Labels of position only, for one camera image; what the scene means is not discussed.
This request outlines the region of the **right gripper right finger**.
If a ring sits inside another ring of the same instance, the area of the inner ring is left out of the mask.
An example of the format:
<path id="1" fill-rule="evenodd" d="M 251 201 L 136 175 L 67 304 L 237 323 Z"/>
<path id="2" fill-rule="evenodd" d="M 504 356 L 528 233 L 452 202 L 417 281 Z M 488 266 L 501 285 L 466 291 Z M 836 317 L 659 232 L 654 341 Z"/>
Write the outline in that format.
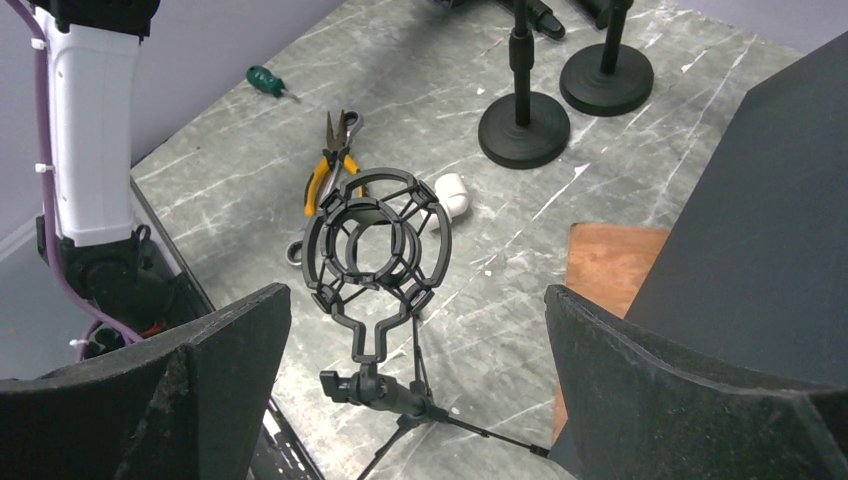
<path id="1" fill-rule="evenodd" d="M 544 301 L 567 415 L 549 457 L 575 477 L 846 477 L 845 389 L 703 355 L 563 285 Z"/>

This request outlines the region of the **round base clip stand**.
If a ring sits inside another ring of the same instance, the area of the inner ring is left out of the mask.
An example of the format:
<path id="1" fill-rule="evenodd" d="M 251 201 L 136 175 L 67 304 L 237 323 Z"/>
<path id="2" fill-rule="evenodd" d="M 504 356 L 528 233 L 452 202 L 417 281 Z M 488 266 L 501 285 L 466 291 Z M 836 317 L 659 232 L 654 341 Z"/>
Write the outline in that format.
<path id="1" fill-rule="evenodd" d="M 622 43 L 631 1 L 610 3 L 606 39 L 574 53 L 559 80 L 564 100 L 596 117 L 626 114 L 643 105 L 654 85 L 653 66 L 641 51 Z"/>

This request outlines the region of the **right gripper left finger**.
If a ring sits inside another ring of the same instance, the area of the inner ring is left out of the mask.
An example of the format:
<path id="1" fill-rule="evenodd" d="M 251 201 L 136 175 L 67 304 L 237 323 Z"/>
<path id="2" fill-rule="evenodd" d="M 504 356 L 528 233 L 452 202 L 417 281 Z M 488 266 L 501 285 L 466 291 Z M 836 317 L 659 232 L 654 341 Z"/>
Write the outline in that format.
<path id="1" fill-rule="evenodd" d="M 1 384 L 5 479 L 243 479 L 291 326 L 272 283 L 34 380 Z"/>

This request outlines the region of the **black silver-mesh microphone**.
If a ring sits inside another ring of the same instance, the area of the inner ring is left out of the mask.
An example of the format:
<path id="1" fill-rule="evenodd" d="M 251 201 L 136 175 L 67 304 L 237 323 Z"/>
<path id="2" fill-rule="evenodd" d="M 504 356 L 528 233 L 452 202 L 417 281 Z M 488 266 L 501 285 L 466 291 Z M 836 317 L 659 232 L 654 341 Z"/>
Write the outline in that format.
<path id="1" fill-rule="evenodd" d="M 457 10 L 469 4 L 469 1 L 433 0 L 432 3 L 448 10 Z M 553 10 L 546 3 L 539 0 L 527 0 L 526 7 L 526 20 L 529 27 L 532 27 L 536 32 L 552 40 L 560 41 L 565 38 L 565 27 L 555 17 Z"/>

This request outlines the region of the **round base shock mount stand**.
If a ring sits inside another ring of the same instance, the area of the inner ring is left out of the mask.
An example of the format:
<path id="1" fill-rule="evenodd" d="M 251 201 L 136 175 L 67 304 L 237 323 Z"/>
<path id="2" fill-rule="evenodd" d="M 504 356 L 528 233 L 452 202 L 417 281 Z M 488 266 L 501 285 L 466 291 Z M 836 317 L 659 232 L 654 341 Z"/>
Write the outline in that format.
<path id="1" fill-rule="evenodd" d="M 514 92 L 495 100 L 478 124 L 478 143 L 495 164 L 527 170 L 544 166 L 566 149 L 570 119 L 553 97 L 531 89 L 534 37 L 525 1 L 513 3 L 514 27 L 509 38 L 509 66 Z"/>

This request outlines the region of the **white pvc elbow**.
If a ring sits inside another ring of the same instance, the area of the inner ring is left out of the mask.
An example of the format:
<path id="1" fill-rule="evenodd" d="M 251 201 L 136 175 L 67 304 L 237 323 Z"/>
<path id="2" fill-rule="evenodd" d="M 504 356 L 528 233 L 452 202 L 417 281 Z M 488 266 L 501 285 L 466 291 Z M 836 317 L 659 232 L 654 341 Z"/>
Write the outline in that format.
<path id="1" fill-rule="evenodd" d="M 463 215 L 471 204 L 471 194 L 461 175 L 448 173 L 440 176 L 428 186 L 435 193 L 439 204 L 447 215 L 446 225 L 451 226 L 456 217 Z M 436 213 L 421 211 L 421 226 L 426 231 L 440 230 L 443 222 Z"/>

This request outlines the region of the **tripod shock mount stand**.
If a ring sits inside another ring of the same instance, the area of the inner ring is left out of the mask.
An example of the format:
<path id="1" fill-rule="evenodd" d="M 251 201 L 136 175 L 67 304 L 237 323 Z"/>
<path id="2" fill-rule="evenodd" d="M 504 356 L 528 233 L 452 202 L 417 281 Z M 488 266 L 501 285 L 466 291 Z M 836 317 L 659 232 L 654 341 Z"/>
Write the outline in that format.
<path id="1" fill-rule="evenodd" d="M 440 230 L 421 226 L 421 211 L 436 213 Z M 451 226 L 433 190 L 396 168 L 364 170 L 343 181 L 318 208 L 302 248 L 304 283 L 319 309 L 352 334 L 349 377 L 320 373 L 323 393 L 334 403 L 396 415 L 397 428 L 375 451 L 366 479 L 406 434 L 429 424 L 452 425 L 545 458 L 550 451 L 460 420 L 440 407 L 427 376 L 418 321 L 447 272 Z M 381 372 L 389 356 L 388 334 L 412 329 L 413 379 L 402 384 Z"/>

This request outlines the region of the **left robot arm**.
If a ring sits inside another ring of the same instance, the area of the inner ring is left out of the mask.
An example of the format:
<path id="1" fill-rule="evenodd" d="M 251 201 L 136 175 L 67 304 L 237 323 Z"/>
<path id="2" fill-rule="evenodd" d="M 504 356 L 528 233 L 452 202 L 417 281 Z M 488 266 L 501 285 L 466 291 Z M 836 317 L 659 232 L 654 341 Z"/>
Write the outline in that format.
<path id="1" fill-rule="evenodd" d="M 155 1 L 22 1 L 35 52 L 43 211 L 37 248 L 92 324 L 86 360 L 208 314 L 211 303 L 131 176 L 132 92 Z"/>

